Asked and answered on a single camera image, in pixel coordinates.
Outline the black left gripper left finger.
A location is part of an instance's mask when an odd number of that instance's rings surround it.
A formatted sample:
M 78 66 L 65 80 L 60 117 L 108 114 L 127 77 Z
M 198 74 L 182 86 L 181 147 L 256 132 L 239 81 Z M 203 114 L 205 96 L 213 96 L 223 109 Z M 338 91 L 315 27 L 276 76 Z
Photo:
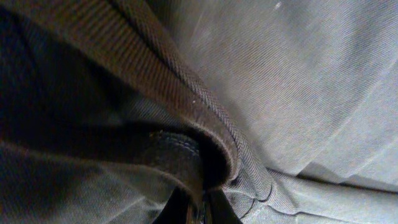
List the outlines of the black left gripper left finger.
M 175 188 L 164 209 L 152 224 L 198 224 L 197 207 L 191 197 L 180 188 Z

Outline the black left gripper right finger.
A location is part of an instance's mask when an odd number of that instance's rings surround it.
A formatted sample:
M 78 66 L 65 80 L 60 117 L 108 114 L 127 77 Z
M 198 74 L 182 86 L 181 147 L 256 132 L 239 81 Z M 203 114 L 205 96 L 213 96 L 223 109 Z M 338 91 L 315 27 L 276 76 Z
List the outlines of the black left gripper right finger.
M 242 224 L 222 190 L 204 195 L 204 224 Z

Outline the black polo shirt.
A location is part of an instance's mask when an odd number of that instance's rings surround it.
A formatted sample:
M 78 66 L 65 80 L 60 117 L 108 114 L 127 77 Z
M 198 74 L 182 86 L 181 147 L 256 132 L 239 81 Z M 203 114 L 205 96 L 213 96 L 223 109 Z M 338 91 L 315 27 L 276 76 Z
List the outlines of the black polo shirt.
M 1 222 L 397 222 L 396 1 L 2 1 Z

